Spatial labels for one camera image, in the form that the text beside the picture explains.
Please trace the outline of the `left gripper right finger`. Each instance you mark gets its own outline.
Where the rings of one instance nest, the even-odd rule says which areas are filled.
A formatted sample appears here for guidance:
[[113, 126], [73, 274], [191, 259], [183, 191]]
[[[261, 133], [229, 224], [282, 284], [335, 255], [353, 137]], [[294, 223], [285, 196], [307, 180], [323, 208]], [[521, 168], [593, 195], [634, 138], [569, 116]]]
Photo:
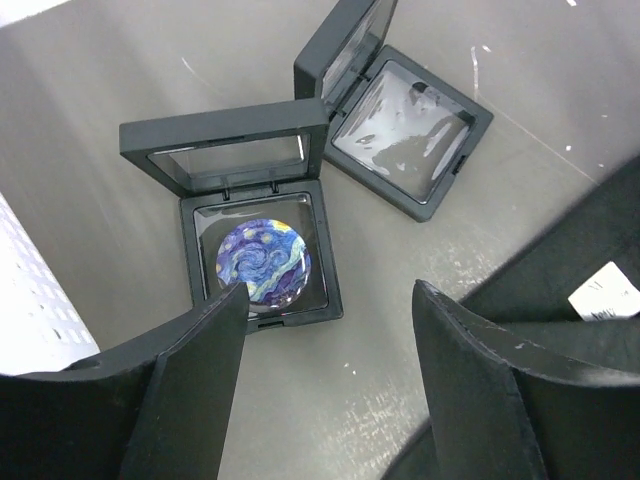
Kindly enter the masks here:
[[430, 283], [412, 319], [444, 479], [635, 479], [639, 376], [556, 353]]

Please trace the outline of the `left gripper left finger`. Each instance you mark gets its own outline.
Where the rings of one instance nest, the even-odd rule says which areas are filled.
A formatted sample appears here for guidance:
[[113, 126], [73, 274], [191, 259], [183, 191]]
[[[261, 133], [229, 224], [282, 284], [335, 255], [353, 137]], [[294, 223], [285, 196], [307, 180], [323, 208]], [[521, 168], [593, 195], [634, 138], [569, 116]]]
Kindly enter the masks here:
[[58, 372], [1, 379], [5, 479], [214, 479], [248, 319], [242, 284]]

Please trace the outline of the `black button shirt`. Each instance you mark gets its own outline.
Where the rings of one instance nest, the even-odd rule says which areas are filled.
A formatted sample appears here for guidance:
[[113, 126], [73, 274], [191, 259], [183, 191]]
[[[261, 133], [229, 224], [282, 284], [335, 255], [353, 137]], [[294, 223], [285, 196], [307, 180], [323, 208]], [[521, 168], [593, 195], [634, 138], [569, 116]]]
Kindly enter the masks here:
[[[556, 353], [639, 376], [638, 161], [456, 302]], [[430, 414], [386, 477], [444, 479]]]

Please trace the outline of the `round blue painted brooch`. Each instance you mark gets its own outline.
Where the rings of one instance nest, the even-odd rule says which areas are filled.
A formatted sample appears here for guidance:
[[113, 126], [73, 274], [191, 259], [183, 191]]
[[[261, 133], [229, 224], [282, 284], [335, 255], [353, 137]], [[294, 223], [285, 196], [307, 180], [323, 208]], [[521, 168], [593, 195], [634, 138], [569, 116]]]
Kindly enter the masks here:
[[244, 283], [250, 303], [278, 310], [299, 298], [311, 276], [312, 260], [301, 234], [288, 224], [259, 218], [232, 229], [215, 262], [219, 283]]

